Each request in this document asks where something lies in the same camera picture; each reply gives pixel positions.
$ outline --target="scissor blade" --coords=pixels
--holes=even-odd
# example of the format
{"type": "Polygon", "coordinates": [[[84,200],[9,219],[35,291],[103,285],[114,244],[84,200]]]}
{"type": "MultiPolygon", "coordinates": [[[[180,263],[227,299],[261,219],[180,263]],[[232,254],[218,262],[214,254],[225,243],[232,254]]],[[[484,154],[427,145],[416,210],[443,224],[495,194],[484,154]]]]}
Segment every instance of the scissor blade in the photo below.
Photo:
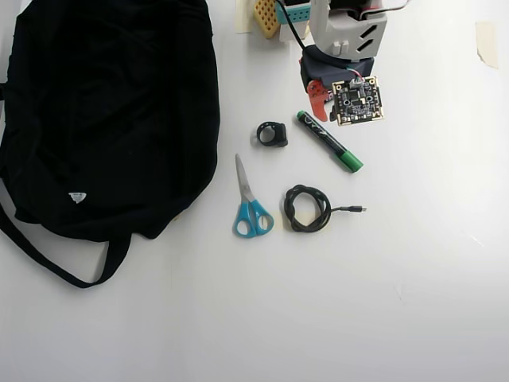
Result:
{"type": "Polygon", "coordinates": [[[240,160],[240,156],[238,154],[235,155],[235,164],[237,165],[237,178],[239,179],[239,188],[240,194],[242,198],[247,201],[253,201],[255,197],[251,192],[251,187],[249,186],[249,182],[247,181],[246,170],[240,160]]]}

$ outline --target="bag handle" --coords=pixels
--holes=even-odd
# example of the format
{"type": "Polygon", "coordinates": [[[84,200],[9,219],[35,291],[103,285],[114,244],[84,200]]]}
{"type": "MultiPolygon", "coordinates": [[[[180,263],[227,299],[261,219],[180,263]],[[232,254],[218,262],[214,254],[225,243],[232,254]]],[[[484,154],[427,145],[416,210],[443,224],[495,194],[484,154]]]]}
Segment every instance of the bag handle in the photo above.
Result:
{"type": "Polygon", "coordinates": [[[64,269],[60,268],[54,262],[50,261],[44,255],[42,255],[21,233],[21,231],[16,228],[13,222],[6,215],[6,212],[4,211],[2,205],[0,205],[0,229],[20,249],[22,249],[24,253],[26,253],[40,265],[49,269],[55,275],[60,276],[68,283],[71,283],[75,287],[79,287],[82,289],[102,284],[115,274],[122,261],[126,258],[127,252],[129,251],[131,238],[131,235],[128,235],[126,237],[110,240],[110,243],[108,244],[108,251],[106,254],[106,262],[104,264],[103,273],[101,274],[97,281],[94,281],[93,283],[87,283],[84,282],[83,280],[78,279],[77,277],[65,271],[64,269]]]}

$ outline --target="green marker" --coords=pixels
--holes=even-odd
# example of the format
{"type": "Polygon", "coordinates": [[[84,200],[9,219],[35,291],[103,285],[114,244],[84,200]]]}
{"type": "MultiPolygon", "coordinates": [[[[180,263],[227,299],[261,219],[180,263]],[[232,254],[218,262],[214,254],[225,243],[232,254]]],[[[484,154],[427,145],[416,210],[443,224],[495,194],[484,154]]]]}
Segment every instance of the green marker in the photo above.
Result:
{"type": "Polygon", "coordinates": [[[323,143],[325,143],[329,149],[338,157],[340,161],[344,163],[353,173],[360,170],[364,164],[357,159],[357,157],[348,151],[341,143],[337,142],[336,139],[329,134],[320,124],[305,111],[299,111],[297,113],[297,119],[304,126],[306,126],[313,134],[316,135],[323,143]]]}

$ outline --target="yellow lego piece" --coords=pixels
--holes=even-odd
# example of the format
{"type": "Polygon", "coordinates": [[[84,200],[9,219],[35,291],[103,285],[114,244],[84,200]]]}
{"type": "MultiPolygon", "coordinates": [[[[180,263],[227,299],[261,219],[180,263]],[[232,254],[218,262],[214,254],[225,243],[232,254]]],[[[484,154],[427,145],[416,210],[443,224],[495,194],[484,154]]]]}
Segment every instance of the yellow lego piece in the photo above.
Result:
{"type": "Polygon", "coordinates": [[[276,1],[257,0],[254,4],[254,19],[266,38],[274,37],[280,26],[276,18],[276,1]]]}

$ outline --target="scissors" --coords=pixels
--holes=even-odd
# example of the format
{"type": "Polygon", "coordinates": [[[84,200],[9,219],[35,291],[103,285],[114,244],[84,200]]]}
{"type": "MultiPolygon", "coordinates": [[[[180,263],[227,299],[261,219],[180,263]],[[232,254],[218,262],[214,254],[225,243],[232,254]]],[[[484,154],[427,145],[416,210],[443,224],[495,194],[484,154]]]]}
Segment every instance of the scissors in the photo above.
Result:
{"type": "Polygon", "coordinates": [[[235,219],[235,233],[246,239],[265,235],[274,227],[274,218],[259,204],[251,192],[251,187],[247,181],[246,170],[238,154],[235,156],[235,164],[237,165],[237,178],[239,179],[240,195],[242,197],[239,215],[237,219],[235,219]],[[268,222],[268,227],[266,229],[260,224],[264,219],[268,222]],[[239,231],[239,224],[241,222],[247,224],[247,233],[241,233],[241,231],[239,231]]]}

